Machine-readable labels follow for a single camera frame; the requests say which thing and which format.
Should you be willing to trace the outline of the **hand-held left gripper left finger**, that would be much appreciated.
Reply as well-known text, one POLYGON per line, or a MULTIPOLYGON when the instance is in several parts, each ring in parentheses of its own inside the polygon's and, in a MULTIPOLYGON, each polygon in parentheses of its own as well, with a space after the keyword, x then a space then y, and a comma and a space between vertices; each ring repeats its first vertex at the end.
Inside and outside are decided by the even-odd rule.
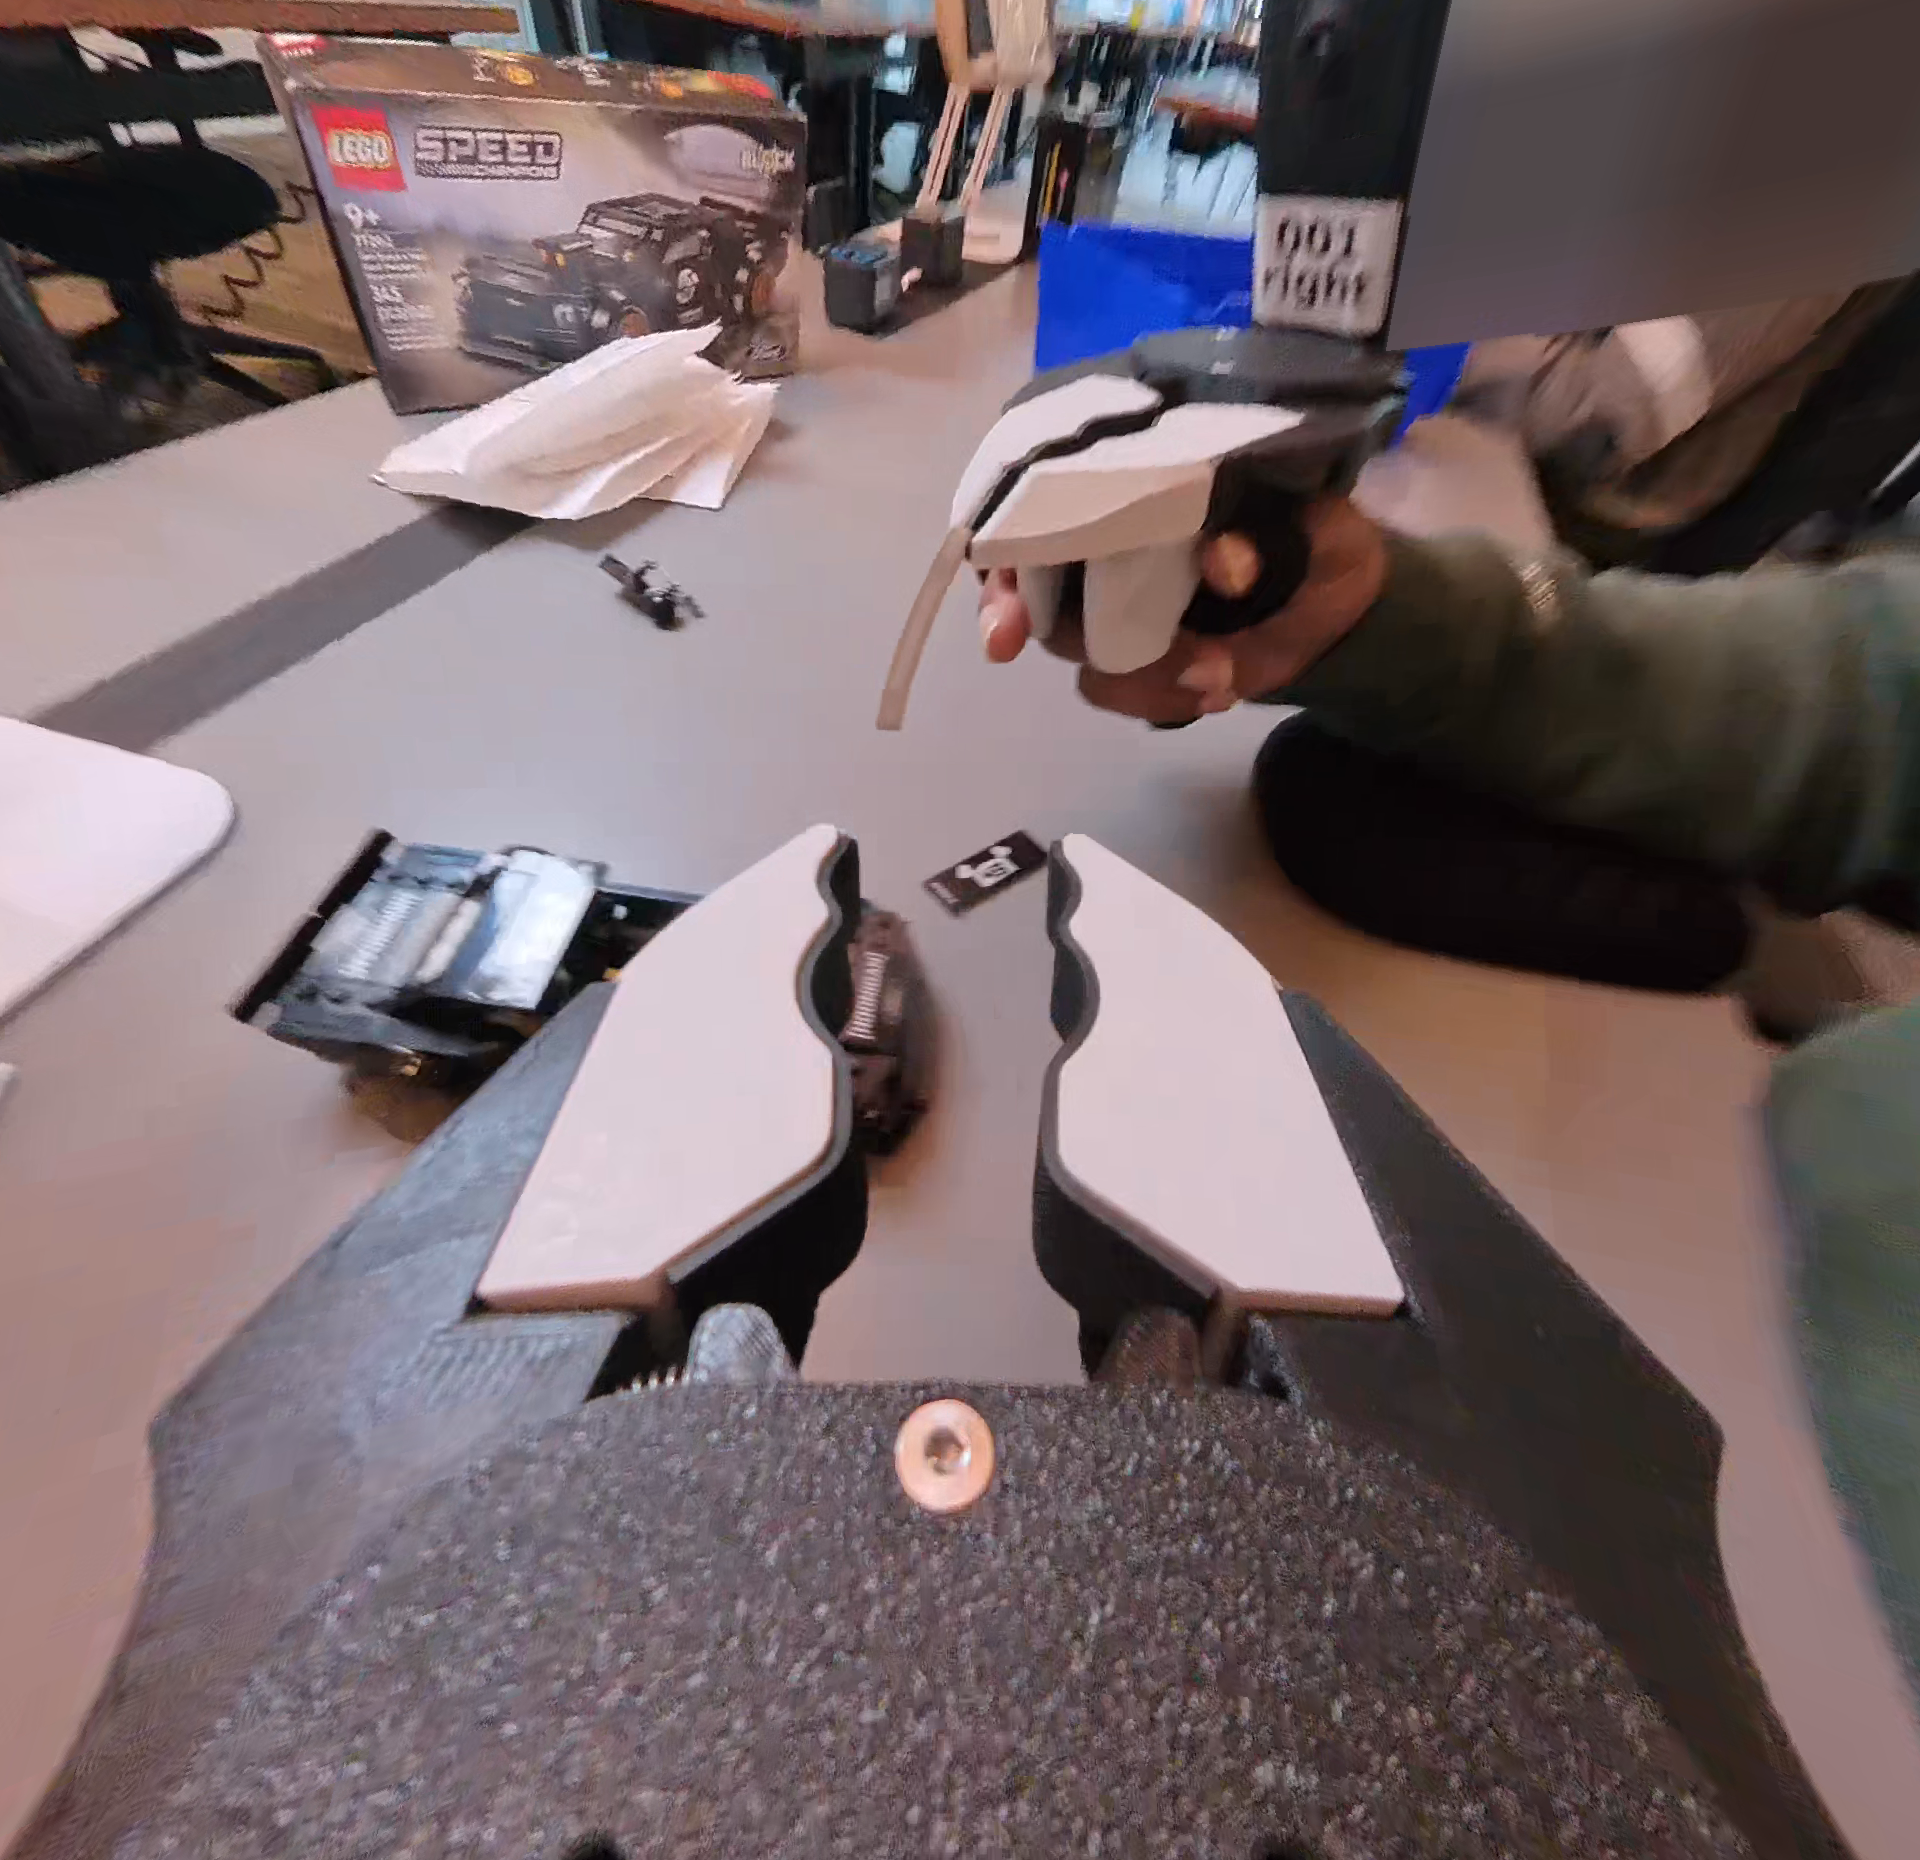
POLYGON ((491 1315, 685 1329, 755 1306, 793 1362, 869 1217, 852 836, 814 822, 627 963, 477 1282, 491 1315))

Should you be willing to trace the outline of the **white sticker sheet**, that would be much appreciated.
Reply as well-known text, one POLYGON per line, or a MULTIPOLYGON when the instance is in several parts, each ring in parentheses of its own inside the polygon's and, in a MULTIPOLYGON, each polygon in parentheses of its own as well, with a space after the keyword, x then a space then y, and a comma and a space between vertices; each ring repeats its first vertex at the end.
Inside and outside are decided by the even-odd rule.
POLYGON ((974 536, 977 530, 970 524, 948 528, 936 552, 930 556, 924 578, 909 604, 881 687, 876 730, 882 735, 902 730, 924 652, 948 594, 957 582, 977 576, 974 536))

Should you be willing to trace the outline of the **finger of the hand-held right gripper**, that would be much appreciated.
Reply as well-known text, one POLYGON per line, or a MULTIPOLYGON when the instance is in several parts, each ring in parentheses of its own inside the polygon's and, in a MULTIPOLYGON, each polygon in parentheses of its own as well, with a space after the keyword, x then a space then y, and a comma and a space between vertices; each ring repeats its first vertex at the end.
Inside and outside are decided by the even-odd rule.
POLYGON ((1032 466, 1109 439, 1140 432, 1165 411, 1153 385, 1116 373, 1035 380, 992 422, 972 453, 950 503, 948 530, 985 530, 1032 466))
POLYGON ((1303 406, 1191 403, 1151 427, 1032 460, 969 536, 969 565, 1092 562, 1199 536, 1225 462, 1294 435, 1303 406))

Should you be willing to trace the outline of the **black office chair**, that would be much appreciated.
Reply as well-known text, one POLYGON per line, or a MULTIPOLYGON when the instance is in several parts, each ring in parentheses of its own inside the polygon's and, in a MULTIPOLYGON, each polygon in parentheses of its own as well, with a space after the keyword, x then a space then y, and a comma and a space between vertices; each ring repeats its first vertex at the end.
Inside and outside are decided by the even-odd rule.
POLYGON ((261 67, 193 26, 19 26, 3 46, 5 473, 53 480, 144 446, 156 415, 198 390, 285 409, 265 362, 341 376, 315 349, 247 332, 228 284, 212 320, 182 309, 177 265, 285 255, 287 199, 215 149, 212 123, 267 121, 261 67))

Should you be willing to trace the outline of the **white mat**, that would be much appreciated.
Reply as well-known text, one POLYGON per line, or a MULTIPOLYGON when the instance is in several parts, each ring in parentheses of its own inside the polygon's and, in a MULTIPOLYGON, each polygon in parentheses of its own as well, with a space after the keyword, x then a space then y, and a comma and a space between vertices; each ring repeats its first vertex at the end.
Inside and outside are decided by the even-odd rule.
POLYGON ((208 863, 236 822, 204 773, 3 721, 3 1015, 208 863))

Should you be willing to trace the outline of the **small black lego piece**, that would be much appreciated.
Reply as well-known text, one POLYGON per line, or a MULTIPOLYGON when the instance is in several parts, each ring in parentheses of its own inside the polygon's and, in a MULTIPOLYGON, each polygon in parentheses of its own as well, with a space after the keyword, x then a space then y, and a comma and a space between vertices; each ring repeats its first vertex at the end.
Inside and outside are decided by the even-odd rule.
POLYGON ((662 632, 680 632, 708 619, 707 609, 683 584, 662 575, 654 560, 627 562, 603 555, 597 562, 618 601, 662 632))

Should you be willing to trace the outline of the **white paper bags stack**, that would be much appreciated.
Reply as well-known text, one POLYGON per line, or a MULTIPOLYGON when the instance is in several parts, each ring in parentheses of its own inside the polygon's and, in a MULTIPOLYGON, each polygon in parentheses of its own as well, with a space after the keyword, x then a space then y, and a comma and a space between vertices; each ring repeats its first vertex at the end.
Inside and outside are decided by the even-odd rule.
POLYGON ((613 339, 397 446, 391 492, 577 524, 629 505, 719 511, 763 442, 778 385, 708 361, 719 327, 613 339))

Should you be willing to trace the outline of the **person's right hand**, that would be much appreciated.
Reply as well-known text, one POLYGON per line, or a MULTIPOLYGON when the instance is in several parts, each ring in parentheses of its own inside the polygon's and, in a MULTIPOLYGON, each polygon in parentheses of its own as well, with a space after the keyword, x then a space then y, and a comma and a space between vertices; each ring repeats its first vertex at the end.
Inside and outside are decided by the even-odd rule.
MULTIPOLYGON (((1101 673, 1087 660, 1079 624, 1056 621, 1040 642, 1074 673, 1089 707, 1153 728, 1182 728, 1232 713, 1242 703, 1280 697, 1364 621, 1381 598, 1387 540, 1351 498, 1323 496, 1299 516, 1308 565, 1283 611, 1227 638, 1182 630, 1162 658, 1137 673, 1101 673)), ((1203 591, 1248 594, 1263 576, 1267 543, 1227 530, 1195 546, 1203 591)), ((1011 665, 1037 640, 1014 570, 981 578, 978 638, 992 665, 1011 665)))

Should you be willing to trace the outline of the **person's right forearm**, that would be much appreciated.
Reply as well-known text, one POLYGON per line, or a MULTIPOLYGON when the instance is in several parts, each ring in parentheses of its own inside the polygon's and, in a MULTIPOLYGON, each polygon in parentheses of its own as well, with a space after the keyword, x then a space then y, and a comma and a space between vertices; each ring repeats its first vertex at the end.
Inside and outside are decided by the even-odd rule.
POLYGON ((1917 932, 1919 555, 1590 572, 1388 534, 1375 601, 1280 701, 1521 811, 1917 932))

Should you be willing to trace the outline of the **lego set box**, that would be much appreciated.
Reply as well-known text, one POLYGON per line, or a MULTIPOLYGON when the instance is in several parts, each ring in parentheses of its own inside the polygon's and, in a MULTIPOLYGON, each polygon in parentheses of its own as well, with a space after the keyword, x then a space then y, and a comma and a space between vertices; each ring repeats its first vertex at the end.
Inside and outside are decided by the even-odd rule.
POLYGON ((764 83, 261 35, 391 409, 478 409, 625 339, 793 371, 805 119, 764 83))

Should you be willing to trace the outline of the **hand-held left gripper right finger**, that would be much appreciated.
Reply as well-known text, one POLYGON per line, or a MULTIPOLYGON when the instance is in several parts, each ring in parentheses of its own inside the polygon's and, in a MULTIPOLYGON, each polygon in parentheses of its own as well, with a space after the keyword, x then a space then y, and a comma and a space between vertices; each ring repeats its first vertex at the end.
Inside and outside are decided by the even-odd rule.
POLYGON ((1201 1369, 1255 1321, 1405 1323, 1408 1282, 1285 987, 1210 912, 1090 835, 1049 852, 1032 1249, 1082 1369, 1170 1316, 1201 1369))

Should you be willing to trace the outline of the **blue plastic bin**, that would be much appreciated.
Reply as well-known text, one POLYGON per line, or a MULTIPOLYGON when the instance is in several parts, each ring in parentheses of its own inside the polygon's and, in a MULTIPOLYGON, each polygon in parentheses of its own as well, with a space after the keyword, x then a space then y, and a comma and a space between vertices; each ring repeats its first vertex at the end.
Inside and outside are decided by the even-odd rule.
POLYGON ((1035 376, 1116 373, 1170 406, 1387 409, 1396 439, 1448 406, 1472 352, 1387 344, 1400 246, 1399 201, 1299 193, 1263 194, 1247 239, 1051 226, 1035 376))

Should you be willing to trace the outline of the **black printed lego tile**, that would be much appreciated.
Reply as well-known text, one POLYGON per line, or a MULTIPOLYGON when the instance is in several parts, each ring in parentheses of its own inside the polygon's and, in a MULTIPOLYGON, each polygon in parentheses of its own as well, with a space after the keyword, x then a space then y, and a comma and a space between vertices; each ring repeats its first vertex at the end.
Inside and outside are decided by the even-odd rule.
POLYGON ((923 883, 924 892, 952 919, 977 912, 997 897, 1047 868, 1049 851, 1021 829, 997 835, 923 883))

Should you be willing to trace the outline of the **black lego car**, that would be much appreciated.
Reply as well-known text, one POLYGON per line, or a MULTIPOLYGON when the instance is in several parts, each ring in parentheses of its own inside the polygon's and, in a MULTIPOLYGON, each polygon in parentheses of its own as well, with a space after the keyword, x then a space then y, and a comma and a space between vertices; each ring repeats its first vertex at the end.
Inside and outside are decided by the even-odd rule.
POLYGON ((603 863, 374 830, 228 1015, 360 1080, 466 1098, 693 907, 603 863))

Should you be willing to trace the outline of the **black carton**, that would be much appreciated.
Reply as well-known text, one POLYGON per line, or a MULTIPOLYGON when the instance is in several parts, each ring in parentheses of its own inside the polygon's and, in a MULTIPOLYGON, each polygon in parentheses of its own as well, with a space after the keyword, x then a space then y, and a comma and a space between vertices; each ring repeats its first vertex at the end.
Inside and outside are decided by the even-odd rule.
POLYGON ((1126 167, 1128 136, 1116 106, 1039 119, 1022 215, 1022 245, 1037 251, 1045 226, 1111 222, 1126 167))

